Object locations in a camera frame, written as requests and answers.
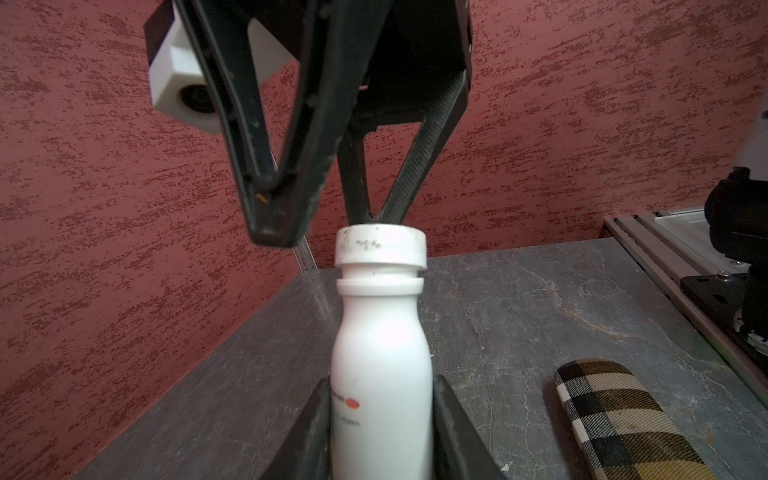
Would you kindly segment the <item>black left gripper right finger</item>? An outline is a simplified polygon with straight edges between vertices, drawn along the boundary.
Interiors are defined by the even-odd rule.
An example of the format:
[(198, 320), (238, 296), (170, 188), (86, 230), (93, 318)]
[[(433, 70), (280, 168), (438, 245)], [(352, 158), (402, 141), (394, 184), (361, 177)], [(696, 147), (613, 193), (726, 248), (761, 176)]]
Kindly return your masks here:
[(443, 375), (433, 384), (433, 437), (435, 479), (505, 479)]

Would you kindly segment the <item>small white pill bottle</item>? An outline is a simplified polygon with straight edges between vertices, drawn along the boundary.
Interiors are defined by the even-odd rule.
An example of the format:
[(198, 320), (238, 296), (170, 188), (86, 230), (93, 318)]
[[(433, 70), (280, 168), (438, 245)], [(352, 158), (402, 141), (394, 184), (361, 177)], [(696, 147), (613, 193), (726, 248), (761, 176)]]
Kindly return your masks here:
[(433, 368), (418, 314), (417, 229), (360, 224), (336, 237), (343, 316), (330, 367), (335, 479), (433, 476)]

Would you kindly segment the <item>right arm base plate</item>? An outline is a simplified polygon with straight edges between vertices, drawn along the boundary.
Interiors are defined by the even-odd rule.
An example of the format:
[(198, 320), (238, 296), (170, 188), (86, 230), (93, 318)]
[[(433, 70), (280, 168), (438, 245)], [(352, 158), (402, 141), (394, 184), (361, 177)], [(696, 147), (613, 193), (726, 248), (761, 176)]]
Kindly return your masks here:
[(742, 332), (741, 309), (747, 274), (731, 274), (723, 280), (717, 275), (683, 277), (683, 293), (722, 330), (760, 369), (767, 368), (767, 356), (750, 345)]

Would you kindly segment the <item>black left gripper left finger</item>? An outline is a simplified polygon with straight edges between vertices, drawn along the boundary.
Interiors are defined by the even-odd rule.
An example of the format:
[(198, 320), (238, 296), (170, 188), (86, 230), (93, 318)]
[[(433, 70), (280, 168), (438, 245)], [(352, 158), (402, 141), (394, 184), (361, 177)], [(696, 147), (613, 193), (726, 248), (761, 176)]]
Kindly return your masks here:
[(330, 475), (331, 389), (314, 387), (260, 480), (325, 480)]

